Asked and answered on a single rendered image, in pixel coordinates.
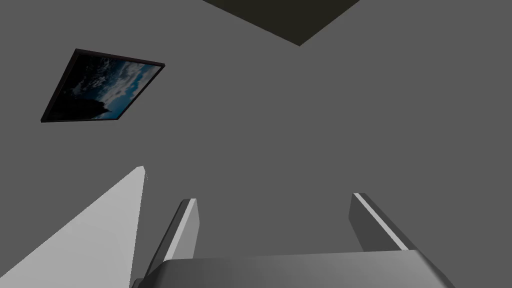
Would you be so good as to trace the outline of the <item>dark framed sky picture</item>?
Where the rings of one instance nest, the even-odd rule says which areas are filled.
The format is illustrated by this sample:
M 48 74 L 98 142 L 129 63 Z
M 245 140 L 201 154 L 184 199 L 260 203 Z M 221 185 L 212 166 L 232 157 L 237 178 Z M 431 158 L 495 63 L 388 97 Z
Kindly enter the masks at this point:
M 119 120 L 165 66 L 76 48 L 40 121 Z

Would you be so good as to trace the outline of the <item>white door leaf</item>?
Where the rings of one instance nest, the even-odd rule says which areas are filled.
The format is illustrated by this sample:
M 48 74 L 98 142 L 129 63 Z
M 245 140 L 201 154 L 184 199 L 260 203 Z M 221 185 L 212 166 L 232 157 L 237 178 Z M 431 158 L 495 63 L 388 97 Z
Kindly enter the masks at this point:
M 0 288 L 129 288 L 146 171 L 136 167 L 0 277 Z

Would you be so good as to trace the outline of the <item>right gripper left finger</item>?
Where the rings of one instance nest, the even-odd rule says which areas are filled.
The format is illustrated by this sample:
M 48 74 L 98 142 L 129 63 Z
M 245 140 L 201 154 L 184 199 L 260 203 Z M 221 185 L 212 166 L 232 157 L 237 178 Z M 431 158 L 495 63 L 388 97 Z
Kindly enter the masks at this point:
M 200 218 L 196 198 L 184 199 L 179 204 L 145 276 L 148 277 L 158 266 L 168 260 L 192 259 L 194 257 Z

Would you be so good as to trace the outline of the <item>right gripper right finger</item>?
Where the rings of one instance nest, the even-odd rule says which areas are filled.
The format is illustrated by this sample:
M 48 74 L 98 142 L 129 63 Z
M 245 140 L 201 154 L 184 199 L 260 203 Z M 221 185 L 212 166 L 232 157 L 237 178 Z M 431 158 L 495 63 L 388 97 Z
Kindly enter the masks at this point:
M 351 195 L 348 220 L 365 252 L 418 249 L 366 193 Z

